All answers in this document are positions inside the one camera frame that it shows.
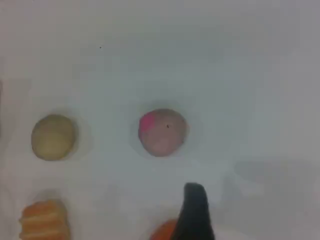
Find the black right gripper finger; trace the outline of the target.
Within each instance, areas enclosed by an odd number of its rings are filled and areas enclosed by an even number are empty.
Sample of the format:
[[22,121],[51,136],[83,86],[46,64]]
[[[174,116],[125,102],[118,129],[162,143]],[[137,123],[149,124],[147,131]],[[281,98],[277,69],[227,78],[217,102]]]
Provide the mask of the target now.
[[172,240],[215,240],[205,188],[196,182],[184,185],[183,204]]

